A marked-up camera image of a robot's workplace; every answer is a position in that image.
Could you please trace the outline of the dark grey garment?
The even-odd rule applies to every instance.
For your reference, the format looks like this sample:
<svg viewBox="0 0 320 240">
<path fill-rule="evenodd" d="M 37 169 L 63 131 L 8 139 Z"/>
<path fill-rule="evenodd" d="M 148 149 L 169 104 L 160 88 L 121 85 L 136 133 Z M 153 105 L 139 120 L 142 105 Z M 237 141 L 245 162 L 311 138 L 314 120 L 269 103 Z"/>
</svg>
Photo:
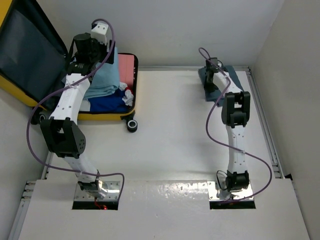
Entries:
<svg viewBox="0 0 320 240">
<path fill-rule="evenodd" d="M 236 71 L 234 70 L 233 66 L 231 65 L 226 65 L 222 68 L 225 72 L 226 75 L 228 75 L 228 78 L 231 80 L 232 83 L 234 83 L 241 91 L 244 91 L 240 80 L 238 78 L 238 75 L 236 73 Z M 201 80 L 201 83 L 203 85 L 203 87 L 205 86 L 205 82 L 207 80 L 207 71 L 206 71 L 206 67 L 202 67 L 200 69 L 198 69 L 198 75 L 199 78 Z M 220 81 L 217 79 L 216 75 L 222 75 L 221 72 L 219 73 L 215 73 L 212 77 L 213 79 L 213 83 L 218 83 L 220 85 Z M 217 102 L 219 96 L 222 94 L 222 91 L 216 86 L 214 88 L 214 90 L 207 90 L 204 89 L 205 92 L 205 100 L 207 102 Z"/>
</svg>

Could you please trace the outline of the light blue garment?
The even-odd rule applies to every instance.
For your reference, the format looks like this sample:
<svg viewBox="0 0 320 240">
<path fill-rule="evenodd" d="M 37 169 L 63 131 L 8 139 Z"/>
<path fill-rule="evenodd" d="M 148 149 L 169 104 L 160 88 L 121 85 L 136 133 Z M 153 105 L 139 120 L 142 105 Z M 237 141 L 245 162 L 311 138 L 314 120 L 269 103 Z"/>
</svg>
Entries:
<svg viewBox="0 0 320 240">
<path fill-rule="evenodd" d="M 118 48 L 114 48 L 113 64 L 104 63 L 95 73 L 84 99 L 106 97 L 115 93 L 120 86 Z"/>
</svg>

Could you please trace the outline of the blue white red shirt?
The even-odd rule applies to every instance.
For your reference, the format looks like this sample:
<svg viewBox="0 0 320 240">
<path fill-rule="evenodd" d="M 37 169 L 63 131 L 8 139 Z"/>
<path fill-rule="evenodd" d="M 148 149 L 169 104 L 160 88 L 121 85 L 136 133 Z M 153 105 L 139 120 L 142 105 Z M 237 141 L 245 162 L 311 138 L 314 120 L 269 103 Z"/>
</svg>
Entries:
<svg viewBox="0 0 320 240">
<path fill-rule="evenodd" d="M 80 112 L 90 113 L 125 113 L 134 105 L 133 90 L 123 82 L 111 95 L 84 99 L 80 105 Z"/>
</svg>

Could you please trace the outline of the yellow suitcase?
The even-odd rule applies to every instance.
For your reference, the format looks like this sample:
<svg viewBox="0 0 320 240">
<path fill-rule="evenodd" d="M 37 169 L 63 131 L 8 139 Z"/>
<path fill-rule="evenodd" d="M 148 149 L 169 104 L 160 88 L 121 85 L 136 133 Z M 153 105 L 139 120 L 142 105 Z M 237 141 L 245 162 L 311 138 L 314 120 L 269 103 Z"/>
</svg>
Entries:
<svg viewBox="0 0 320 240">
<path fill-rule="evenodd" d="M 116 42 L 112 41 L 112 64 Z M 55 110 L 62 92 L 66 90 L 66 64 L 69 51 L 59 34 L 35 0 L 13 0 L 0 26 L 0 86 L 29 107 L 33 112 L 29 124 L 41 125 Z M 96 65 L 93 74 L 106 63 L 109 53 Z M 79 120 L 125 120 L 131 133 L 138 129 L 133 107 L 127 112 L 79 111 Z"/>
</svg>

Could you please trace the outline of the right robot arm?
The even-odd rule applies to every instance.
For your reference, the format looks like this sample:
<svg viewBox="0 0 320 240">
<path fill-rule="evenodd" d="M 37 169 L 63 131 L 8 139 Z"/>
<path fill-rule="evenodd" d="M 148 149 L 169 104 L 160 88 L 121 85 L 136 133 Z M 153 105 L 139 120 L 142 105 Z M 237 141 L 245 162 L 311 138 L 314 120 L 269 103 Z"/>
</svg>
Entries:
<svg viewBox="0 0 320 240">
<path fill-rule="evenodd" d="M 232 193 L 247 189 L 250 183 L 245 157 L 245 127 L 250 119 L 251 95 L 234 83 L 229 72 L 221 69 L 219 60 L 205 61 L 205 88 L 219 90 L 223 103 L 221 120 L 225 125 L 229 149 L 225 184 L 222 191 Z"/>
</svg>

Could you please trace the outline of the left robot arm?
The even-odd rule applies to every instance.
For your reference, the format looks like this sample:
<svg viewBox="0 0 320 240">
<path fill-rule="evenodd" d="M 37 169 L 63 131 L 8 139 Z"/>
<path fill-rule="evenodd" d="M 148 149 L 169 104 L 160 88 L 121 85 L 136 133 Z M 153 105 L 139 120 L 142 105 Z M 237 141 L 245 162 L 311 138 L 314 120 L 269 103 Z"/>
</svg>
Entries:
<svg viewBox="0 0 320 240">
<path fill-rule="evenodd" d="M 78 114 L 86 91 L 91 85 L 96 65 L 107 56 L 105 33 L 82 33 L 72 40 L 76 52 L 69 51 L 66 60 L 65 87 L 59 102 L 40 128 L 50 152 L 62 158 L 75 171 L 80 189 L 95 199 L 108 194 L 99 171 L 86 155 L 86 137 L 78 127 Z"/>
</svg>

